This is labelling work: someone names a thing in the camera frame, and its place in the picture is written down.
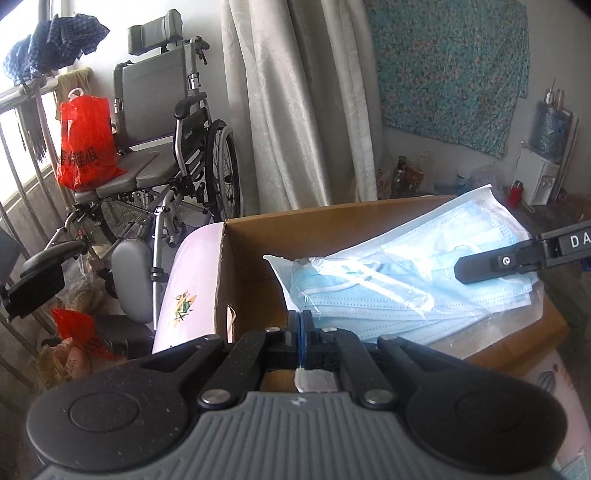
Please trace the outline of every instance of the metal window bar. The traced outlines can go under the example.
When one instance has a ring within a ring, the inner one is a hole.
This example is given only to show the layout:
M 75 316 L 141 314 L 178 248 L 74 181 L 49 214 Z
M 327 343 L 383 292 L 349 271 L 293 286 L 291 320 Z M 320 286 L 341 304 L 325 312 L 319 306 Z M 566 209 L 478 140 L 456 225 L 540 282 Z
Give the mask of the metal window bar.
M 41 235 L 41 238 L 43 238 L 45 243 L 47 243 L 49 241 L 49 237 L 45 233 L 45 230 L 43 229 L 43 226 L 41 225 L 41 222 L 39 221 L 39 217 L 37 216 L 37 214 L 33 210 L 33 207 L 31 206 L 31 203 L 29 202 L 29 199 L 27 198 L 27 194 L 25 192 L 25 189 L 22 186 L 21 179 L 18 177 L 18 173 L 17 173 L 16 168 L 14 167 L 14 162 L 12 161 L 12 156 L 10 155 L 10 150 L 8 149 L 8 144 L 6 142 L 6 138 L 4 137 L 4 131 L 2 130 L 1 124 L 0 124 L 0 141 L 2 142 L 2 146 L 4 147 L 4 153 L 6 155 L 6 160 L 8 162 L 8 166 L 10 167 L 10 171 L 12 172 L 14 182 L 16 182 L 16 184 L 17 184 L 18 194 L 21 197 L 22 203 L 27 208 L 29 215 L 31 215 L 31 218 L 33 219 L 33 223 L 35 224 L 35 227 L 37 228 L 39 235 Z
M 51 211 L 53 212 L 53 215 L 56 218 L 58 225 L 62 225 L 64 220 L 61 218 L 60 211 L 57 209 L 56 204 L 53 201 L 53 198 L 51 198 L 51 195 L 49 194 L 49 190 L 47 190 L 47 186 L 45 185 L 45 181 L 43 180 L 43 175 L 41 174 L 41 169 L 39 168 L 39 163 L 37 162 L 37 159 L 35 158 L 35 154 L 33 153 L 33 145 L 31 143 L 31 137 L 29 137 L 29 132 L 25 128 L 25 119 L 22 114 L 21 106 L 20 105 L 17 106 L 16 110 L 17 110 L 17 115 L 18 115 L 18 122 L 21 124 L 21 133 L 22 133 L 22 136 L 25 140 L 25 145 L 27 146 L 27 150 L 29 151 L 29 155 L 31 156 L 31 161 L 33 162 L 33 167 L 35 168 L 35 176 L 37 177 L 37 182 L 39 183 L 39 188 L 43 192 L 45 200 L 47 201 L 47 203 L 51 207 Z

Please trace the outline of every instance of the blue surgical mask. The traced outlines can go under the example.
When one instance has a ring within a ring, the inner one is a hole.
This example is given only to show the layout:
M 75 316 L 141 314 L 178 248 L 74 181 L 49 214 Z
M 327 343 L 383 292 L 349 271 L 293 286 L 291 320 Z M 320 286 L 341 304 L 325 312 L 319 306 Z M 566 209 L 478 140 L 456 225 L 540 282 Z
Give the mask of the blue surgical mask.
M 460 257 L 527 238 L 490 190 L 480 190 L 356 247 L 294 262 L 284 291 L 300 311 L 312 311 L 317 326 L 346 328 L 362 340 L 389 333 L 430 343 L 529 305 L 535 274 L 470 285 L 455 278 Z

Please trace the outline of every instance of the teal floral cloth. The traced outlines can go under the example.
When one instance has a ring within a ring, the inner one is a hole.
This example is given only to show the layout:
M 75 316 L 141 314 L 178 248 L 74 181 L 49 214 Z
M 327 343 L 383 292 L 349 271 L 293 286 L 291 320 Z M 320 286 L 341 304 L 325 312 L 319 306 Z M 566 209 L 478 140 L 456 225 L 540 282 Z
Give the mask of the teal floral cloth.
M 384 124 L 503 156 L 530 50 L 517 0 L 365 0 Z

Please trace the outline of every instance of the bag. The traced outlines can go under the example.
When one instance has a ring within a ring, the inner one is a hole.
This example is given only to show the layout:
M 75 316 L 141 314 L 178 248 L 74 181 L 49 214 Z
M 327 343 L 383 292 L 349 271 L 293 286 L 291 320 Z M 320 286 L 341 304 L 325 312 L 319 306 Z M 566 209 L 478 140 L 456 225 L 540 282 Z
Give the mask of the bag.
M 70 190 L 92 190 L 125 173 L 117 166 L 117 152 L 109 102 L 81 95 L 60 105 L 61 157 L 57 181 Z
M 74 345 L 90 356 L 113 360 L 115 355 L 109 351 L 102 338 L 96 333 L 93 317 L 73 310 L 52 309 L 57 331 L 62 339 L 71 338 Z

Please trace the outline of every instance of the grey plastic housing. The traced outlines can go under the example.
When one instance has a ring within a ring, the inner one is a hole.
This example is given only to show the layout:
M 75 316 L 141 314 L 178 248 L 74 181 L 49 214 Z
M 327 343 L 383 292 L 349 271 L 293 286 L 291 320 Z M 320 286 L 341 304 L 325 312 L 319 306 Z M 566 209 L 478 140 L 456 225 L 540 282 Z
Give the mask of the grey plastic housing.
M 250 392 L 237 407 L 203 414 L 185 441 L 139 468 L 109 474 L 49 466 L 37 480 L 559 480 L 549 467 L 482 475 L 418 447 L 391 412 L 348 393 Z

